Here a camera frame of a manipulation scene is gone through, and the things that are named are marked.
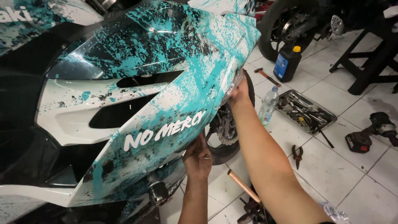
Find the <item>yellow cap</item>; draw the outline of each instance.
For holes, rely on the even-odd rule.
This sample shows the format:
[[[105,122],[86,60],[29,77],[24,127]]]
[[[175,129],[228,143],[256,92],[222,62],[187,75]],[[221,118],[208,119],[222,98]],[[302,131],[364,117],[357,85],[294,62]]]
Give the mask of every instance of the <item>yellow cap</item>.
[[[294,51],[294,52],[300,52],[300,51],[301,51],[301,47],[300,47],[300,46],[295,46],[295,47],[293,48],[293,51]]]

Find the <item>black oil container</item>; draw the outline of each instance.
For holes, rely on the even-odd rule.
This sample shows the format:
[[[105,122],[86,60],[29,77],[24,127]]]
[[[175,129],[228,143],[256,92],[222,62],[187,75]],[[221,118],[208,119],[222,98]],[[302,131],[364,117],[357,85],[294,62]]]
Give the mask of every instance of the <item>black oil container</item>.
[[[301,60],[300,50],[299,46],[292,48],[289,45],[284,45],[279,51],[273,73],[281,82],[285,83],[293,79]]]

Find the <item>pliers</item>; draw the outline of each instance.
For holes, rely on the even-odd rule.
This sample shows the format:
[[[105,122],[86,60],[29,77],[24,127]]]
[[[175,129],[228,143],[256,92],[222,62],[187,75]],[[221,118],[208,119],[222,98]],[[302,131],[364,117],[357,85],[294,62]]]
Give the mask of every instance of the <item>pliers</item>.
[[[293,159],[296,160],[296,167],[297,167],[297,169],[299,168],[300,161],[302,160],[301,156],[302,156],[302,154],[303,154],[302,147],[300,146],[298,149],[300,150],[300,152],[299,152],[299,154],[297,155],[297,153],[296,153],[296,145],[293,145],[293,147],[292,147]]]

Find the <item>rear wheel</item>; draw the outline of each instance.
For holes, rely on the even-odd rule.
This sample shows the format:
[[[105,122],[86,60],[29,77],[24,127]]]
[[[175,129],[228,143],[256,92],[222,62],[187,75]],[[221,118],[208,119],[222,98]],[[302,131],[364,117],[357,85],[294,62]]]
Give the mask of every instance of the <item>rear wheel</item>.
[[[276,0],[265,12],[257,29],[261,32],[258,46],[261,54],[276,62],[278,52],[285,43],[300,46],[303,52],[315,36],[315,29],[290,37],[289,32],[310,18],[316,0]]]
[[[249,97],[254,106],[254,87],[248,73],[244,70],[249,86]],[[213,165],[228,162],[239,151],[238,133],[229,102],[225,103],[217,112],[217,115],[206,126],[204,133],[207,146],[210,149]]]

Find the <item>rear tire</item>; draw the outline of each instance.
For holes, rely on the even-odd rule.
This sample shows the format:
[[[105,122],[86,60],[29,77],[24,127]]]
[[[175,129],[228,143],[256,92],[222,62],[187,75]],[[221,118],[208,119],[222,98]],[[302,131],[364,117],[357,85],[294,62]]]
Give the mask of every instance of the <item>rear tire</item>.
[[[245,73],[248,82],[249,97],[254,107],[254,86],[246,70],[243,70],[243,72]],[[209,144],[207,144],[207,147],[210,149],[211,152],[211,157],[213,159],[213,166],[221,165],[228,162],[238,153],[240,149],[239,141],[233,143],[232,145],[220,145],[218,147],[212,147]]]
[[[261,54],[268,60],[276,62],[278,57],[278,50],[275,50],[271,45],[271,33],[275,22],[281,16],[285,9],[290,9],[296,6],[302,7],[312,7],[316,6],[317,1],[314,0],[276,0],[265,12],[260,24],[257,25],[257,29],[261,32],[260,40],[258,41],[258,47]],[[311,43],[315,36],[314,31],[309,30],[306,32],[306,37],[301,37],[295,43],[295,46],[301,47],[301,52],[303,52],[308,45]]]

